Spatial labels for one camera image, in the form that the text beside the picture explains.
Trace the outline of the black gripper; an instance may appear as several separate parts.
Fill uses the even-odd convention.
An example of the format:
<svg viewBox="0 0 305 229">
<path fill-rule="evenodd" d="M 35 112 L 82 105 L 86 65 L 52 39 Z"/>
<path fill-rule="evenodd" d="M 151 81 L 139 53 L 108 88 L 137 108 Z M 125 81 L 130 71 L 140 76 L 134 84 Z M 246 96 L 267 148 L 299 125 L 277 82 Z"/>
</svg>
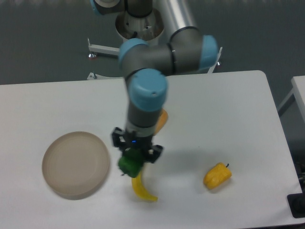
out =
<svg viewBox="0 0 305 229">
<path fill-rule="evenodd" d="M 123 147 L 122 155 L 125 155 L 128 149 L 140 150 L 143 154 L 144 162 L 154 164 L 163 152 L 161 145 L 152 145 L 153 134 L 148 136 L 138 136 L 138 132 L 127 132 L 119 127 L 115 127 L 111 137 L 114 147 Z"/>
</svg>

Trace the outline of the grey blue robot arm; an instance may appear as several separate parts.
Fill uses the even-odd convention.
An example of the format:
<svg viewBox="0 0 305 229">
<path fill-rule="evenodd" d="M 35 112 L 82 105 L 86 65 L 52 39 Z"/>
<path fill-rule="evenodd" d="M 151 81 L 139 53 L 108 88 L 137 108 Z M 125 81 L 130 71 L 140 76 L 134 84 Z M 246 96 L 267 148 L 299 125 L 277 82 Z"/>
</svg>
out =
<svg viewBox="0 0 305 229">
<path fill-rule="evenodd" d="M 112 133 L 120 165 L 154 163 L 162 146 L 152 138 L 168 90 L 166 77 L 203 70 L 217 61 L 218 45 L 202 35 L 186 0 L 93 0 L 101 15 L 117 13 L 116 27 L 130 33 L 120 46 L 129 105 L 126 126 Z"/>
</svg>

